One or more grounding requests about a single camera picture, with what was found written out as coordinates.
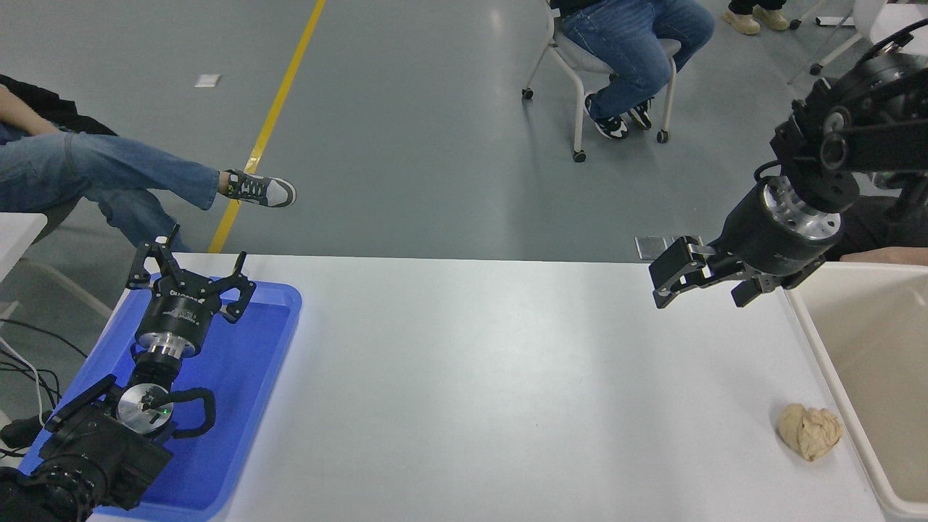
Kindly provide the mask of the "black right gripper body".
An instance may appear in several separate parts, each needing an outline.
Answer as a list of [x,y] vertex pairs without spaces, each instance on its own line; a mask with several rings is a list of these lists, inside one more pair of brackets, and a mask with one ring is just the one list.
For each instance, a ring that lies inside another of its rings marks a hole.
[[791,188],[759,183],[726,218],[716,251],[775,276],[788,276],[837,244],[842,219],[803,204]]

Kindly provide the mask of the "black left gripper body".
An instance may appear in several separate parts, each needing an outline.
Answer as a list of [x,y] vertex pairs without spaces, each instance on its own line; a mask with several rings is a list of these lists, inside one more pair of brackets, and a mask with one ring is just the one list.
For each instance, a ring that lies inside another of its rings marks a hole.
[[157,335],[172,334],[188,343],[202,343],[219,304],[215,281],[188,283],[182,289],[172,281],[157,281],[137,328],[137,341],[150,343]]

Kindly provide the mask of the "person's hand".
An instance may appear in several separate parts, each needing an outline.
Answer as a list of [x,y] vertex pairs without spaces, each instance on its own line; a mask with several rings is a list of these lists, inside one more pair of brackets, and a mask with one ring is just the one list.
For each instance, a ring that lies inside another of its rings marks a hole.
[[865,252],[849,252],[849,254],[843,254],[839,261],[846,263],[927,265],[927,248],[888,246]]

